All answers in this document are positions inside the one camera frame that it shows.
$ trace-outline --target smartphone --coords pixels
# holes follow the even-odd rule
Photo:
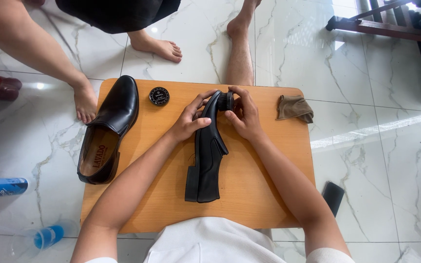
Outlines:
[[[345,190],[337,184],[328,181],[324,188],[323,197],[327,205],[332,211],[334,217],[337,215],[339,206],[341,206],[342,197],[344,196]]]

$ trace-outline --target shoe brush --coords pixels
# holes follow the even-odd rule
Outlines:
[[[233,91],[221,92],[217,98],[217,106],[219,111],[232,111],[233,101]]]

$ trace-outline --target sleeve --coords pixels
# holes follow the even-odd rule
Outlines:
[[[98,257],[87,261],[86,263],[118,263],[111,257]]]
[[[354,260],[342,251],[334,248],[318,248],[313,250],[306,258],[306,263],[355,263]]]

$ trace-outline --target leg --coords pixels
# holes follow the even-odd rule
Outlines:
[[[128,35],[132,48],[137,51],[153,52],[175,63],[181,61],[183,55],[175,42],[152,38],[145,32],[145,29],[128,32]]]
[[[20,0],[0,0],[0,48],[11,57],[74,89],[78,119],[95,118],[97,97],[85,75],[69,61],[61,46],[35,23]]]
[[[240,13],[227,25],[231,38],[231,53],[228,61],[226,84],[254,85],[253,63],[248,44],[248,27],[253,13],[261,0],[245,0]]]

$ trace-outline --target person's left hand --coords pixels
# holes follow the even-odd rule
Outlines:
[[[213,89],[200,93],[191,104],[184,108],[178,120],[168,130],[178,142],[188,139],[197,129],[207,127],[211,123],[210,118],[201,118],[202,111],[198,111],[198,109],[205,106],[208,101],[207,98],[216,91],[216,89]]]

